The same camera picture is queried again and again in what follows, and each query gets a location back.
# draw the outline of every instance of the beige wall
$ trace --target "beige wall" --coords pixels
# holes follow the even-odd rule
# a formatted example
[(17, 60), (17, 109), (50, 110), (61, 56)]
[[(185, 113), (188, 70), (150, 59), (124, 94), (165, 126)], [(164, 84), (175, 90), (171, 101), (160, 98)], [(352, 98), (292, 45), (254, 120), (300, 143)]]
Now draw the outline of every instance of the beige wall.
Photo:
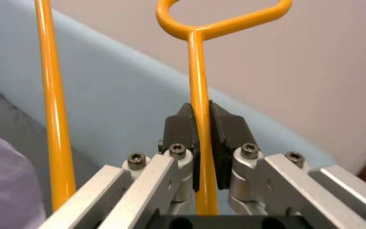
[[(157, 25), (156, 0), (52, 4), (187, 73), (186, 44)], [(183, 0), (172, 14), (203, 24), (270, 4)], [(204, 49), (210, 85), (310, 139), (352, 172), (366, 161), (366, 0), (294, 0), (282, 19), (208, 41)]]

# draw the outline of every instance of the yellow metal rod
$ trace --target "yellow metal rod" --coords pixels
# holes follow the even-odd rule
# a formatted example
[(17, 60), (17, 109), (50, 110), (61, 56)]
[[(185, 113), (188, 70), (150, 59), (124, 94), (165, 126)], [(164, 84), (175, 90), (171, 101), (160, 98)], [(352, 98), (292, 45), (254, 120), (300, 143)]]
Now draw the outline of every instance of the yellow metal rod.
[(217, 187), (211, 152), (210, 112), (205, 77), (203, 38), (200, 32), (189, 34), (190, 98), (200, 140), (200, 189), (196, 192), (199, 215), (217, 215)]
[(270, 8), (224, 21), (188, 26), (176, 22), (169, 8), (178, 0), (159, 0), (156, 18), (170, 35), (185, 40), (189, 46), (190, 96), (200, 138), (200, 190), (196, 193), (197, 214), (218, 214), (216, 180), (210, 138), (209, 99), (203, 55), (203, 41), (247, 29), (282, 17), (292, 0), (279, 0)]
[(49, 0), (35, 0), (45, 94), (51, 200), (57, 210), (76, 191), (59, 57)]

